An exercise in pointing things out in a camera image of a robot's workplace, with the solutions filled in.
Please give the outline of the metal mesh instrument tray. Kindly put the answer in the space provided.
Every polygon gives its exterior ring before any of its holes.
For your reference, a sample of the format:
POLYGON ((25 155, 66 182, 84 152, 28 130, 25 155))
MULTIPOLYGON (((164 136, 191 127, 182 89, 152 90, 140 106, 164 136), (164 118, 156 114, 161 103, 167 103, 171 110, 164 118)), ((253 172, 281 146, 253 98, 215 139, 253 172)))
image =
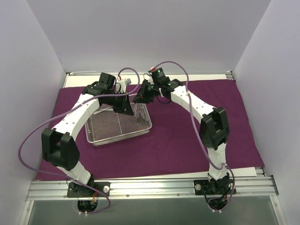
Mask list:
MULTIPOLYGON (((132 110, 134 94, 129 96, 132 110)), ((152 122, 147 106, 141 104, 145 121, 138 126, 135 125, 135 115, 115 113, 113 107, 101 105, 86 121, 85 132, 88 143, 99 146, 121 141, 124 139, 144 135, 152 128, 152 122)))

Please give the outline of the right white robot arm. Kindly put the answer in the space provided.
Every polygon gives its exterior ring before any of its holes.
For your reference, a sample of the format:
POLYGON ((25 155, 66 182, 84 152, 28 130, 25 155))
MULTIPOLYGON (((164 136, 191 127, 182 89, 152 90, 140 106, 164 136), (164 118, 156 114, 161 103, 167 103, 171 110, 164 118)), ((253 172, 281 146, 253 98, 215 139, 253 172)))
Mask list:
POLYGON ((220 193, 225 188, 223 178, 228 174, 225 149, 229 123, 225 109, 205 103, 177 79, 166 84, 151 84, 143 80, 133 102, 148 104, 158 96, 167 98, 190 113, 196 136, 210 164, 208 188, 215 194, 220 193))

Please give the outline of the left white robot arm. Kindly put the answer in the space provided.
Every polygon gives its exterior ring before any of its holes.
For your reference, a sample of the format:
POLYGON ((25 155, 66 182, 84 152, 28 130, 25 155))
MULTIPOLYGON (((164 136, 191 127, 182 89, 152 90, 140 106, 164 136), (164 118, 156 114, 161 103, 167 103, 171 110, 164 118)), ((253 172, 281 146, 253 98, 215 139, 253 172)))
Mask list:
POLYGON ((88 118, 102 105, 109 105, 117 113, 133 115, 129 103, 127 86, 130 79, 97 81, 86 86, 70 111, 53 128, 46 128, 41 134, 43 160, 63 171, 78 184, 83 196, 94 193, 95 185, 91 173, 79 161, 80 152, 76 138, 88 118))

